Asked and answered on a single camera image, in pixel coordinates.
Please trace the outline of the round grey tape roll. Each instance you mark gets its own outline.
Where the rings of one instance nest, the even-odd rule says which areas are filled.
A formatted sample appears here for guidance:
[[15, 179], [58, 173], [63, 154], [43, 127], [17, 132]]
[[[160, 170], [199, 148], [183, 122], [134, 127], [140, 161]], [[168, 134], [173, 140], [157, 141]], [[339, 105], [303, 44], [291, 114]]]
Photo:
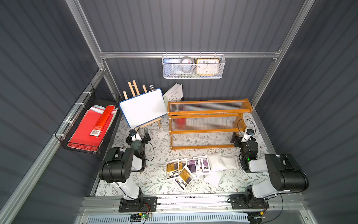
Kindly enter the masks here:
[[183, 73], [192, 74], [194, 59], [188, 56], [182, 57], [180, 61], [180, 70]]

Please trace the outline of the white book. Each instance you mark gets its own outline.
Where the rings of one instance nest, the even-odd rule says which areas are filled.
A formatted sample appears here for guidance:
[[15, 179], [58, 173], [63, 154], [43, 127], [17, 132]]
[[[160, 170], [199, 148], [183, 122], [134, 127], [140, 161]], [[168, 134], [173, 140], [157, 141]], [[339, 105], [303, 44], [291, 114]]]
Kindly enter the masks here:
[[182, 84], [176, 83], [172, 86], [164, 95], [164, 101], [167, 104], [170, 102], [180, 102], [184, 100], [183, 97], [183, 86]]

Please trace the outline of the white board blue frame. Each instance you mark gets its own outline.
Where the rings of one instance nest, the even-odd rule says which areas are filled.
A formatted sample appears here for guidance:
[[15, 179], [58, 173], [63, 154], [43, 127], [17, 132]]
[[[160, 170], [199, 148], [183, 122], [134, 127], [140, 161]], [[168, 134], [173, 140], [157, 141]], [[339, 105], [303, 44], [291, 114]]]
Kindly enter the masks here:
[[167, 114], [160, 88], [124, 100], [119, 103], [119, 108], [130, 128], [137, 128]]

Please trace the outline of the red long box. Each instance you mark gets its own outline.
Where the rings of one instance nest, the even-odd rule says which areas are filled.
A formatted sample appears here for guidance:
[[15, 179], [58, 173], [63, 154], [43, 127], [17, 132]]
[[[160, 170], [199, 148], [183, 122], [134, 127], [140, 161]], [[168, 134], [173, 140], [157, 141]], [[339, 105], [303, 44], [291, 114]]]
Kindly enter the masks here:
[[114, 109], [115, 109], [114, 105], [109, 105], [105, 108], [100, 119], [97, 121], [96, 125], [92, 129], [90, 136], [96, 136], [96, 137], [100, 136], [101, 131], [105, 126], [105, 123], [107, 122], [108, 118], [110, 117]]

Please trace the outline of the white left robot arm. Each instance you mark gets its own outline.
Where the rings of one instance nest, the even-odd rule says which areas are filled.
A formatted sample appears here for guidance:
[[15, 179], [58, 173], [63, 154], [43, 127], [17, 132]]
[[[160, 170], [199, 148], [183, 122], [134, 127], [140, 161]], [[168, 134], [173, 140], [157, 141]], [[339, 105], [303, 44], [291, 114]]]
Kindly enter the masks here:
[[132, 172], [141, 172], [146, 166], [145, 145], [151, 137], [147, 131], [141, 136], [139, 131], [130, 130], [126, 138], [126, 149], [113, 147], [108, 150], [99, 170], [99, 179], [118, 187], [125, 200], [142, 200], [143, 193], [131, 179]]

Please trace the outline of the orange wooden three-tier shelf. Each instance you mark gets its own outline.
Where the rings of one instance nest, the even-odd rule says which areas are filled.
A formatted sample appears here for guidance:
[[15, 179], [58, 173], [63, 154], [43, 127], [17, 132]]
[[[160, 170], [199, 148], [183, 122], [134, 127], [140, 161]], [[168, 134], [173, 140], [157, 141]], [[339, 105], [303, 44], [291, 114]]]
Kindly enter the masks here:
[[[183, 116], [177, 116], [180, 112], [175, 109], [182, 105]], [[233, 133], [245, 131], [246, 124], [243, 121], [244, 113], [252, 113], [253, 108], [248, 99], [236, 100], [208, 100], [208, 101], [181, 101], [168, 102], [170, 149], [209, 149], [229, 148], [228, 144], [205, 144], [203, 146], [174, 146], [174, 135], [201, 134], [201, 133]], [[174, 119], [186, 118], [186, 125], [178, 127]]]

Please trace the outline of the small green circuit board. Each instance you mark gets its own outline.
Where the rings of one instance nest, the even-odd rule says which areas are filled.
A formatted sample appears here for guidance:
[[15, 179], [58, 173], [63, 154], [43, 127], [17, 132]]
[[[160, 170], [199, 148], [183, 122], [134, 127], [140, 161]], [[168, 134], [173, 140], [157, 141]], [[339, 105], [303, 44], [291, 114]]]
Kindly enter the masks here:
[[149, 214], [144, 214], [144, 213], [137, 213], [137, 214], [133, 214], [130, 216], [130, 222], [143, 222], [145, 223], [146, 220], [148, 219]]

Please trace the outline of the purple coffee bag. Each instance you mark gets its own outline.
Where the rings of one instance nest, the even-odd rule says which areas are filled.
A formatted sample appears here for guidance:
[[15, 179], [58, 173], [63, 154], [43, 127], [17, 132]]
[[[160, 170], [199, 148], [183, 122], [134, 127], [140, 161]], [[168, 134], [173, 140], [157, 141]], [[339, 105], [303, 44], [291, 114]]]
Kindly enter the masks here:
[[203, 164], [203, 173], [204, 174], [210, 173], [211, 169], [207, 156], [202, 157], [202, 164]]
[[196, 173], [195, 159], [187, 160], [186, 166], [188, 167], [191, 173]]
[[202, 175], [203, 172], [203, 159], [202, 158], [196, 158], [195, 159], [195, 166], [196, 166], [196, 174]]

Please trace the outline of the red cup behind shelf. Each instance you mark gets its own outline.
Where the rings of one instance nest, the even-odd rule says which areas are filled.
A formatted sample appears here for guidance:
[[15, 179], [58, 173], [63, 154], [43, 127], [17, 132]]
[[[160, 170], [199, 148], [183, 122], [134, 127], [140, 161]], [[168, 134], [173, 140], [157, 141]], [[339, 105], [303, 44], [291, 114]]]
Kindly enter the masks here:
[[[183, 111], [183, 107], [182, 105], [178, 108], [175, 109], [176, 112], [180, 112], [180, 114], [177, 114], [177, 116], [183, 116], [182, 111]], [[186, 125], [186, 118], [177, 118], [174, 119], [175, 124], [178, 127], [184, 127]]]

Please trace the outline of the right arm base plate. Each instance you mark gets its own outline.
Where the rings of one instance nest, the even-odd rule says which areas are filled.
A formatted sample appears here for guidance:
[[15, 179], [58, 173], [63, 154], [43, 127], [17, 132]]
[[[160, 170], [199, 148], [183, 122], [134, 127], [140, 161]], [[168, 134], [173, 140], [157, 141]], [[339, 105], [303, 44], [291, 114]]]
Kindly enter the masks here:
[[227, 202], [231, 204], [233, 210], [240, 210], [240, 209], [267, 210], [269, 208], [268, 202], [265, 201], [264, 199], [247, 196], [245, 194], [229, 195]]

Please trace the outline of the red folder stack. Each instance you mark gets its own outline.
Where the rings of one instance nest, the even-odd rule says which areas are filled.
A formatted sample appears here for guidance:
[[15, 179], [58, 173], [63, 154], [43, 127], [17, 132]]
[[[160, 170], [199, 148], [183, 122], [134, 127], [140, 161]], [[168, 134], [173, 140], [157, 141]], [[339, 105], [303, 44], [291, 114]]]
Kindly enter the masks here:
[[92, 129], [96, 125], [97, 121], [100, 119], [105, 108], [106, 107], [94, 105], [89, 110], [87, 110], [75, 133], [72, 135], [69, 142], [67, 143], [67, 146], [69, 148], [83, 150], [85, 152], [91, 153], [97, 153], [99, 151], [104, 137], [106, 136], [109, 128], [111, 127], [112, 122], [114, 121], [114, 118], [117, 113], [117, 108], [115, 107], [112, 114], [105, 123], [105, 126], [101, 131], [99, 137], [90, 136]]

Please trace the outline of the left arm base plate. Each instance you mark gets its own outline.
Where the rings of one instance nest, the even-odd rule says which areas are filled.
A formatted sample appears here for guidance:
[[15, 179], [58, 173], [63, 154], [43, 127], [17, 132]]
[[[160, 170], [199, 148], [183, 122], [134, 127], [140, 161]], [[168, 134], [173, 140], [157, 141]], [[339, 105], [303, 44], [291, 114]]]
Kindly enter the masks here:
[[156, 211], [157, 209], [157, 197], [143, 197], [135, 200], [121, 199], [118, 212], [148, 212]]

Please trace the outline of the white plain bag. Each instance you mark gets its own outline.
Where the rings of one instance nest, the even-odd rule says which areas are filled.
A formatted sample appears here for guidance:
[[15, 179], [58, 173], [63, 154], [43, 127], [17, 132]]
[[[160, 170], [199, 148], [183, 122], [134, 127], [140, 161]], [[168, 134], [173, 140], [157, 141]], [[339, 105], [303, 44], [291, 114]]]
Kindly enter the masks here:
[[208, 155], [208, 161], [212, 172], [222, 171], [227, 169], [227, 166], [223, 161], [221, 153]]
[[236, 155], [229, 155], [222, 157], [223, 162], [227, 169], [238, 170], [241, 169], [240, 160]]
[[223, 171], [216, 171], [204, 177], [203, 181], [209, 185], [212, 185], [214, 188], [218, 188], [223, 177]]

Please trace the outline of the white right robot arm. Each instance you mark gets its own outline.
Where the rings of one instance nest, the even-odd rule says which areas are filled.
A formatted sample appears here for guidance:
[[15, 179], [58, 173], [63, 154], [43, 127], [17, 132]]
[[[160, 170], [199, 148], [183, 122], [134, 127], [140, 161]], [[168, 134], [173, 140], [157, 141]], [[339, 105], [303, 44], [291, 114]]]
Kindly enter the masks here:
[[287, 193], [300, 193], [309, 187], [307, 175], [291, 154], [265, 154], [258, 158], [258, 143], [249, 129], [243, 136], [233, 133], [230, 140], [240, 149], [239, 161], [246, 173], [267, 172], [269, 179], [248, 186], [244, 193], [246, 202], [253, 199], [267, 199]]

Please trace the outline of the white plain bag lower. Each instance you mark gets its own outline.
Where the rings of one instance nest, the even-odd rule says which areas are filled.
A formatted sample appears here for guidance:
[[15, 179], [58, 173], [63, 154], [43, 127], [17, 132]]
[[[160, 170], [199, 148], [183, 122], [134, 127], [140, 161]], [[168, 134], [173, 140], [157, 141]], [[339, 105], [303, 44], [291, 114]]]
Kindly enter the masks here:
[[209, 185], [212, 185], [214, 188], [218, 188], [223, 177], [223, 171], [216, 171], [204, 177], [203, 181]]

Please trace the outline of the blue box in basket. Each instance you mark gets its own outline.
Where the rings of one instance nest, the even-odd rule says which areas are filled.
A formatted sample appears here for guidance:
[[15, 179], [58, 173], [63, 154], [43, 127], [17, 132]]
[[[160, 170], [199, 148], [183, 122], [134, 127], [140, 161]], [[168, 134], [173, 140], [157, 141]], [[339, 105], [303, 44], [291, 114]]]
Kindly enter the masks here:
[[172, 64], [180, 64], [181, 58], [164, 58], [163, 64], [164, 65], [172, 65]]

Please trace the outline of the white plain bag upper left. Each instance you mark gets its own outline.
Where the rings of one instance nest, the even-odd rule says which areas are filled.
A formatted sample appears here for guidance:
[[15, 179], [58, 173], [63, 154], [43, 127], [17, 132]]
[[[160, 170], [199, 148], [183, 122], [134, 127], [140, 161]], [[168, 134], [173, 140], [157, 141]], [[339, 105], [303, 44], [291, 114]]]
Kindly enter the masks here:
[[208, 161], [212, 172], [222, 171], [227, 169], [227, 166], [223, 161], [221, 153], [208, 155]]

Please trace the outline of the wooden easel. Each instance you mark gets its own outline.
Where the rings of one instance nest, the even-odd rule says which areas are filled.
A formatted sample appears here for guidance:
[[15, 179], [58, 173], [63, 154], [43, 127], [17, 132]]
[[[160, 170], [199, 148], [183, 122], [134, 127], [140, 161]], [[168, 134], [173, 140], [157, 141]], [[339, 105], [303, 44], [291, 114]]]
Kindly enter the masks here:
[[[129, 89], [130, 89], [130, 92], [132, 94], [133, 97], [136, 97], [136, 96], [139, 96], [140, 95], [140, 92], [139, 92], [139, 89], [138, 89], [138, 86], [137, 86], [137, 83], [135, 80], [132, 80], [132, 81], [128, 81], [127, 82], [128, 86], [129, 86]], [[129, 97], [127, 96], [127, 93], [126, 91], [123, 91], [123, 96], [125, 98], [125, 100], [127, 100]], [[161, 120], [162, 120], [162, 117], [159, 117], [157, 119], [154, 119], [152, 121], [149, 121], [147, 123], [144, 123], [142, 124], [141, 126], [139, 126], [137, 129], [139, 128], [145, 128], [145, 127], [149, 127], [149, 126], [152, 126], [153, 124], [157, 123], [159, 127], [162, 127], [161, 125]]]

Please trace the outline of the white plain bag right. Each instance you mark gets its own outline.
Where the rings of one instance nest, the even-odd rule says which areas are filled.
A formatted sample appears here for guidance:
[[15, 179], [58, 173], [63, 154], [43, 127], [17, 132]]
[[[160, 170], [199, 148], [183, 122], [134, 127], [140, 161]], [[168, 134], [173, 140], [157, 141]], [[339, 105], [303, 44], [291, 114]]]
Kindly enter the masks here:
[[229, 155], [222, 157], [223, 162], [227, 169], [238, 170], [241, 169], [240, 160], [236, 155]]

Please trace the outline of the yellow square clock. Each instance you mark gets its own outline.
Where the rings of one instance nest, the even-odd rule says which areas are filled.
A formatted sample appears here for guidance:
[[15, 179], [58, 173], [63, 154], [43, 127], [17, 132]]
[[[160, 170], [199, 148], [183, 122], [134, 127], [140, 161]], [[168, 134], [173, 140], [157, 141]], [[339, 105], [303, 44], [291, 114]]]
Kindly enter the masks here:
[[214, 76], [219, 73], [219, 59], [199, 58], [196, 61], [196, 73], [201, 76]]

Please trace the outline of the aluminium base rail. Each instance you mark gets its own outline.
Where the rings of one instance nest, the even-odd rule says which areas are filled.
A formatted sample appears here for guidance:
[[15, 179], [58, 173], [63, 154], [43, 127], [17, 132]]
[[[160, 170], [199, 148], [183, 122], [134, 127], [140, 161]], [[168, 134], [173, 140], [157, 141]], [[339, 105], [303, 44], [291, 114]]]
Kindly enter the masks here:
[[[229, 196], [229, 193], [157, 195], [157, 209], [154, 214], [232, 211], [231, 204], [227, 202]], [[121, 198], [121, 196], [85, 197], [78, 215], [119, 214]], [[301, 193], [276, 196], [268, 200], [268, 204], [267, 211], [309, 209]]]

